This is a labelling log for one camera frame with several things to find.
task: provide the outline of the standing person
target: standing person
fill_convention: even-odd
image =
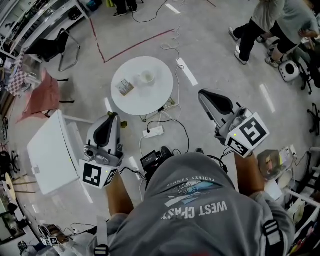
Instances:
[[[265,62],[279,67],[281,57],[299,45],[303,38],[316,38],[319,35],[318,20],[312,10],[319,13],[319,0],[286,0],[283,15],[263,38],[278,37],[280,41],[272,56]]]
[[[116,172],[106,187],[111,219],[91,240],[75,237],[76,255],[93,256],[94,249],[109,256],[287,255],[293,221],[264,192],[255,156],[234,158],[239,192],[211,158],[187,153],[155,171],[135,209]]]
[[[133,13],[137,12],[138,5],[136,0],[113,0],[113,3],[116,5],[116,13],[113,17],[120,17],[128,14],[126,4],[129,7],[129,10]]]
[[[241,39],[240,52],[236,50],[234,55],[243,65],[246,65],[249,60],[255,40],[274,26],[284,5],[285,0],[260,0],[248,24],[235,30],[229,27],[229,34],[232,38],[235,41]]]

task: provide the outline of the power strip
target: power strip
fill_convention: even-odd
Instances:
[[[162,134],[165,133],[164,127],[162,125],[158,126],[158,127],[155,127],[155,128],[152,128],[149,131],[150,132],[148,132],[147,130],[143,131],[143,137],[145,139],[152,138],[152,137],[155,137],[155,136],[159,136],[159,135],[162,135]]]

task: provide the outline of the black pants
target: black pants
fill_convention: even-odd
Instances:
[[[265,32],[254,23],[252,19],[250,19],[248,24],[238,27],[233,31],[234,36],[241,39],[239,54],[241,60],[245,62],[249,60],[256,39],[264,33]]]
[[[277,38],[280,38],[280,41],[278,43],[278,50],[282,54],[286,54],[291,49],[296,47],[297,45],[293,42],[291,42],[286,35],[282,32],[281,28],[279,27],[278,23],[275,22],[273,28],[270,29],[270,32],[272,35],[274,35]]]
[[[119,14],[125,14],[127,12],[127,7],[136,7],[136,0],[113,0],[113,3],[116,5],[116,10]]]

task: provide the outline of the round white table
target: round white table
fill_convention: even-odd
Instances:
[[[142,85],[139,75],[150,71],[155,75],[154,85]],[[126,79],[134,89],[123,96],[116,86]],[[174,78],[169,67],[154,57],[137,57],[123,64],[114,74],[111,83],[111,97],[123,112],[141,118],[160,110],[169,101],[174,88]]]

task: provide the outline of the pink cloth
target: pink cloth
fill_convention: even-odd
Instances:
[[[41,73],[42,83],[27,95],[26,108],[18,122],[28,117],[47,118],[43,111],[59,108],[60,92],[58,81],[52,78],[46,69]]]

